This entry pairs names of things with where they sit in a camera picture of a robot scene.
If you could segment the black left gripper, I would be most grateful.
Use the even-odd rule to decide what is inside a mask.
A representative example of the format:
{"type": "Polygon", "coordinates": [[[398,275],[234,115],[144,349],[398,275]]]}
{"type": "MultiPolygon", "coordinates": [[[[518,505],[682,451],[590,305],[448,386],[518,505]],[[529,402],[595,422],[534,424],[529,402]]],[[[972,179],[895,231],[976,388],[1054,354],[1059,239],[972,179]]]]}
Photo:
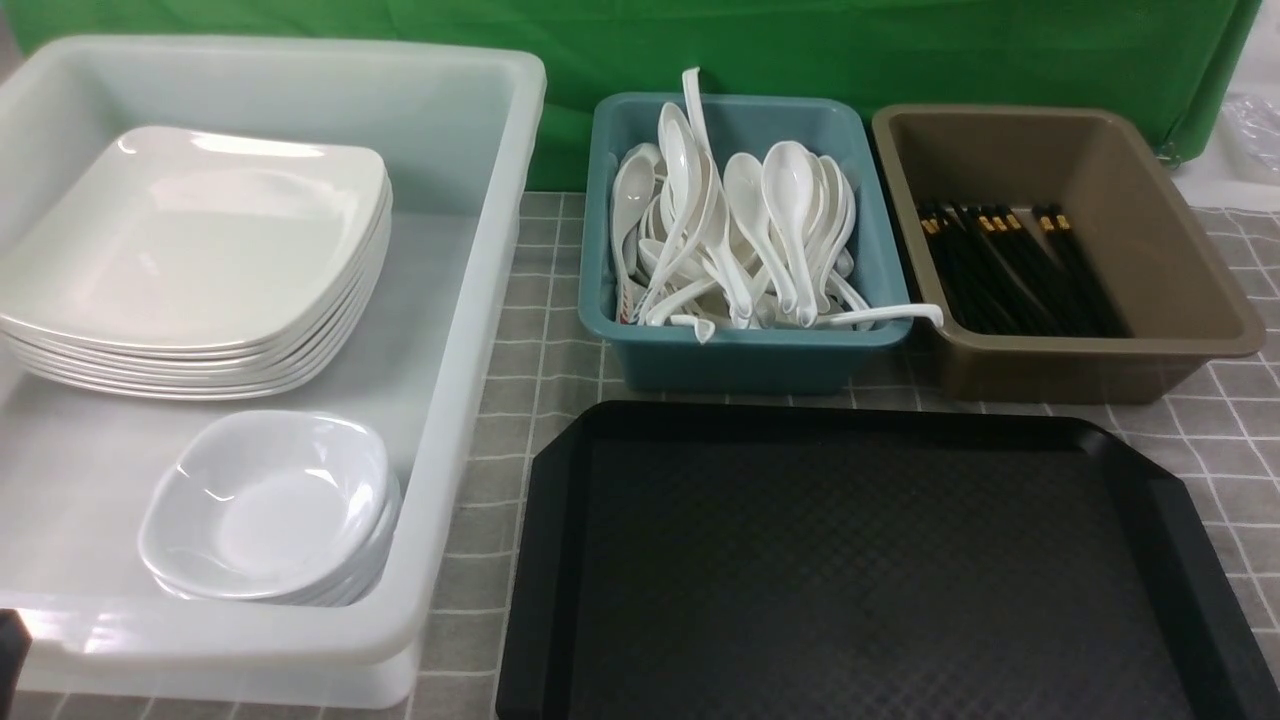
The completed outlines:
{"type": "Polygon", "coordinates": [[[0,710],[9,711],[17,696],[18,679],[33,639],[20,614],[14,609],[1,610],[0,628],[0,710]]]}

